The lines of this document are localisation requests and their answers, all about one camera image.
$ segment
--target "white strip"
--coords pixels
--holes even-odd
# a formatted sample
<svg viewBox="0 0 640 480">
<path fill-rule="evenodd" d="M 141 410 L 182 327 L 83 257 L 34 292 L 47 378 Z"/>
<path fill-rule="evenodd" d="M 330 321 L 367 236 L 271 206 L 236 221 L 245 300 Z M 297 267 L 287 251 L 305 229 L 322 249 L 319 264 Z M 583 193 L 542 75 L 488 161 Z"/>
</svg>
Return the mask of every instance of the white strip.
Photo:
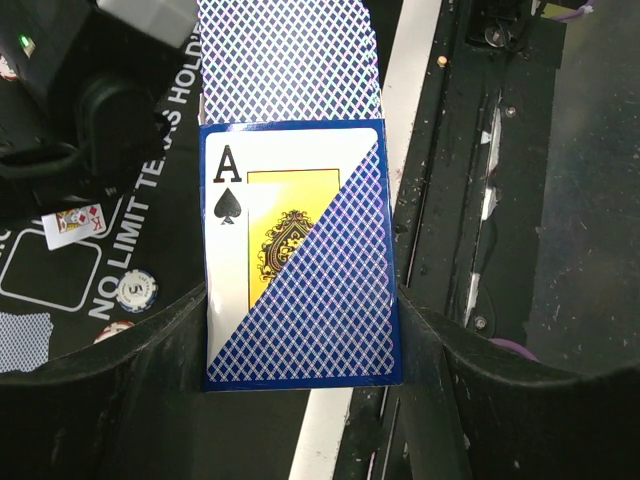
<svg viewBox="0 0 640 480">
<path fill-rule="evenodd" d="M 386 118 L 391 205 L 395 206 L 442 0 L 404 0 L 387 69 Z M 311 390 L 289 480 L 333 478 L 352 388 Z"/>
</svg>

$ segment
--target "blue border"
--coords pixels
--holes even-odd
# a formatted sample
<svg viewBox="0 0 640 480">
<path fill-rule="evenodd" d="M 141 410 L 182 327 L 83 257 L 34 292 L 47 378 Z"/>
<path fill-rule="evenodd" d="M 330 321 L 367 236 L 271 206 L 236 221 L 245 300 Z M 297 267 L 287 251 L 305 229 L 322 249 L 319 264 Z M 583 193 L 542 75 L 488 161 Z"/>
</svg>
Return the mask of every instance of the blue border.
<svg viewBox="0 0 640 480">
<path fill-rule="evenodd" d="M 386 204 L 383 210 L 384 221 L 387 225 L 385 236 L 385 246 L 387 247 L 389 277 L 389 287 L 392 292 L 397 292 L 395 252 L 393 246 L 391 197 L 389 183 L 389 167 L 387 161 L 386 137 L 384 120 L 331 120 L 331 121 L 290 121 L 290 122 L 270 122 L 270 123 L 235 123 L 207 125 L 200 127 L 200 209 L 202 219 L 203 237 L 206 232 L 204 228 L 204 215 L 206 205 L 206 189 L 204 185 L 206 168 L 206 140 L 212 133 L 220 132 L 244 132 L 244 131 L 268 131 L 268 130 L 336 130 L 349 128 L 371 128 L 378 134 L 378 157 L 380 163 L 378 168 L 381 175 L 382 198 Z M 367 375 L 360 377 L 328 377 L 309 378 L 291 380 L 270 380 L 270 381 L 241 381 L 241 382 L 213 382 L 209 379 L 207 370 L 210 365 L 206 365 L 205 370 L 205 390 L 209 391 L 237 391 L 237 390 L 283 390 L 283 389 L 307 389 L 307 388 L 334 388 L 334 387 L 367 387 L 383 385 L 399 385 L 402 383 L 402 348 L 400 344 L 400 322 L 398 320 L 398 299 L 397 293 L 394 297 L 394 304 L 391 307 L 391 340 L 393 341 L 392 356 L 394 365 L 389 375 Z"/>
</svg>

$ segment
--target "poker mat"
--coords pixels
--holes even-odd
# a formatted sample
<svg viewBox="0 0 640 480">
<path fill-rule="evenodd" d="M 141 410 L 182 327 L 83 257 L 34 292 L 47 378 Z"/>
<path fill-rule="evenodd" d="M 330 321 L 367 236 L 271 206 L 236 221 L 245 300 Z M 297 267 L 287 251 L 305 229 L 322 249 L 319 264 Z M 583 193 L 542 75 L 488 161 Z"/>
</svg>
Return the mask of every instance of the poker mat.
<svg viewBox="0 0 640 480">
<path fill-rule="evenodd" d="M 130 195 L 102 204 L 107 230 L 49 251 L 39 219 L 0 231 L 0 312 L 48 313 L 49 359 L 92 345 L 112 322 L 134 324 L 162 311 L 204 281 L 200 223 L 198 38 L 159 104 L 172 124 L 166 158 L 145 164 Z M 125 272 L 141 269 L 156 280 L 153 305 L 125 311 L 115 298 Z"/>
</svg>

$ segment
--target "green light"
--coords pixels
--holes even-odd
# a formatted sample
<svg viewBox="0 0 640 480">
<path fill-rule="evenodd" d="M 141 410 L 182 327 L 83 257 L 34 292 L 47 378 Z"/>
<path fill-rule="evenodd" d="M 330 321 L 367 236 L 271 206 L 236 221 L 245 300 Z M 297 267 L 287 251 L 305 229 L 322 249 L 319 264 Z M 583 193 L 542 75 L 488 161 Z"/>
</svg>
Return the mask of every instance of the green light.
<svg viewBox="0 0 640 480">
<path fill-rule="evenodd" d="M 31 44 L 31 39 L 26 35 L 20 35 L 20 37 L 18 37 L 18 40 L 20 41 L 20 45 L 22 45 L 22 48 L 27 48 Z"/>
</svg>

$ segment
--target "playing card box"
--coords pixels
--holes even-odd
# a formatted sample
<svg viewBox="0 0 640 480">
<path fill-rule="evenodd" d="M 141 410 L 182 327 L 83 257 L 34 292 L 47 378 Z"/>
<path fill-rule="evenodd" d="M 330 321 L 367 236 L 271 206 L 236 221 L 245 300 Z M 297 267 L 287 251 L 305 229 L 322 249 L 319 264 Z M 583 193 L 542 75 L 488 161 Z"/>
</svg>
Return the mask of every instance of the playing card box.
<svg viewBox="0 0 640 480">
<path fill-rule="evenodd" d="M 382 120 L 201 127 L 211 390 L 401 380 Z"/>
</svg>

